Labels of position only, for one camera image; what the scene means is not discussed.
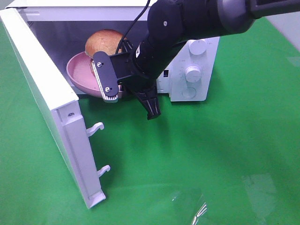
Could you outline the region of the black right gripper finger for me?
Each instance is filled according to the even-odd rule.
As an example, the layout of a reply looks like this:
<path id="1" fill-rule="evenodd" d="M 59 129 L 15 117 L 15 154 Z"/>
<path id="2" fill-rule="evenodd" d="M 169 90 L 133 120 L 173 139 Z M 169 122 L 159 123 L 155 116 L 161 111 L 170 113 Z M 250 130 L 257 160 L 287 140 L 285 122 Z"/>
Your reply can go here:
<path id="1" fill-rule="evenodd" d="M 92 67 L 102 99 L 107 103 L 117 102 L 119 87 L 110 57 L 105 52 L 96 52 Z"/>
<path id="2" fill-rule="evenodd" d="M 134 91 L 134 95 L 147 111 L 147 120 L 155 119 L 161 115 L 156 85 L 140 91 Z"/>

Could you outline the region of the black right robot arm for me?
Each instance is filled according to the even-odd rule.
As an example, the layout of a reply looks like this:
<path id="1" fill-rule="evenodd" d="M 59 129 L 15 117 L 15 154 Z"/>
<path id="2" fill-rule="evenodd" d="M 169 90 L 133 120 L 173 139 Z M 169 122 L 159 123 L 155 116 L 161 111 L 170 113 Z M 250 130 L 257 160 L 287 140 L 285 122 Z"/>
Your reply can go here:
<path id="1" fill-rule="evenodd" d="M 298 0 L 159 0 L 147 3 L 147 33 L 137 47 L 122 39 L 124 52 L 93 55 L 93 70 L 106 102 L 118 100 L 125 86 L 147 111 L 160 115 L 156 80 L 191 39 L 246 32 L 261 17 L 297 12 Z"/>

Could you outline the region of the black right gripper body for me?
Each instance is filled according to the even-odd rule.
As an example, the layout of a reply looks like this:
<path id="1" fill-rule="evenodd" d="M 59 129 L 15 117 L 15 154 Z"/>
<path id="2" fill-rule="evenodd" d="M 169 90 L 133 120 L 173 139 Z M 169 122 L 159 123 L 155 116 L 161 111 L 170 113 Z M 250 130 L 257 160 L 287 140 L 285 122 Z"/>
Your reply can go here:
<path id="1" fill-rule="evenodd" d="M 114 56 L 114 59 L 120 59 L 121 62 L 113 63 L 113 66 L 124 86 L 132 92 L 142 92 L 156 84 L 157 78 L 182 47 L 182 41 L 173 41 L 170 37 L 158 40 L 146 35 L 125 59 Z"/>

